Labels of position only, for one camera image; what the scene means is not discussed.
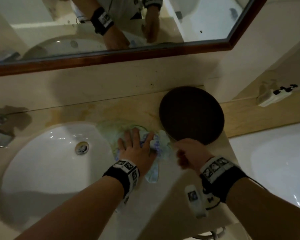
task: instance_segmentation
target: person's left hand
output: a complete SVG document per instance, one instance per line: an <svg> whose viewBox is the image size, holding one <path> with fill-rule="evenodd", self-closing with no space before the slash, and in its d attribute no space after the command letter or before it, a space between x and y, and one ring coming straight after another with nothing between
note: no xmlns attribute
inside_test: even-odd
<svg viewBox="0 0 300 240"><path fill-rule="evenodd" d="M129 130L124 133L126 147L124 147L124 141L121 138L118 140L118 146L120 150L119 159L127 159L132 161L140 171L140 178L147 174L157 157L155 152L150 152L150 141L153 139L153 136L154 133L150 132L145 143L142 147L140 147L139 130L137 128L133 128L133 139L131 139Z"/></svg>
<svg viewBox="0 0 300 240"><path fill-rule="evenodd" d="M148 43L153 43L158 38L160 30L159 8L150 6L145 16L145 25L142 25L142 32L147 38Z"/></svg>

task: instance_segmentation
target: person's right hand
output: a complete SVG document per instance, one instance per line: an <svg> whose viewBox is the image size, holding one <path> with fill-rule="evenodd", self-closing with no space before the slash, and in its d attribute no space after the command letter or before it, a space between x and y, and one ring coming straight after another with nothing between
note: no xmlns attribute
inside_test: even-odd
<svg viewBox="0 0 300 240"><path fill-rule="evenodd" d="M179 149L177 152L179 166L182 169L191 168L198 175L205 163L214 157L204 144L190 138L177 141L175 146Z"/></svg>
<svg viewBox="0 0 300 240"><path fill-rule="evenodd" d="M113 25L103 36L104 44L108 50L128 49L130 42L123 32Z"/></svg>

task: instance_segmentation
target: mirror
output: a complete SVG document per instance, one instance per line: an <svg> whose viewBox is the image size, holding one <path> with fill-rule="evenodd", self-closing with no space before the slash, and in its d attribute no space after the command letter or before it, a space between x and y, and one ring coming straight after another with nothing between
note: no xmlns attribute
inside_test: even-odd
<svg viewBox="0 0 300 240"><path fill-rule="evenodd" d="M25 68L38 61L111 56L92 65L209 52L209 44L229 50L231 34L240 23L244 31L265 1L0 0L0 66L31 72L44 70ZM162 49L165 54L154 53ZM133 52L140 56L122 55Z"/></svg>

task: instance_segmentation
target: white device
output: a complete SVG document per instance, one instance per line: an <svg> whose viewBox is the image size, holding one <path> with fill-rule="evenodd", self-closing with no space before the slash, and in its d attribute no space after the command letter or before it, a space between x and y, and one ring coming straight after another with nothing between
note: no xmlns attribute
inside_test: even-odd
<svg viewBox="0 0 300 240"><path fill-rule="evenodd" d="M205 208L203 202L203 193L197 190L195 185L188 185L185 189L185 196L188 201L188 205L197 219L207 217L208 211Z"/></svg>

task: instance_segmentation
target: sink drain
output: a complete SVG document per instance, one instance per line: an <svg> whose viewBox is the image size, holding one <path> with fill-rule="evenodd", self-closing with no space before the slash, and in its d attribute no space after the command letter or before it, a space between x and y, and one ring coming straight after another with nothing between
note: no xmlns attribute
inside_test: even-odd
<svg viewBox="0 0 300 240"><path fill-rule="evenodd" d="M86 154L89 150L89 144L86 141L79 142L75 146L75 153L78 155Z"/></svg>

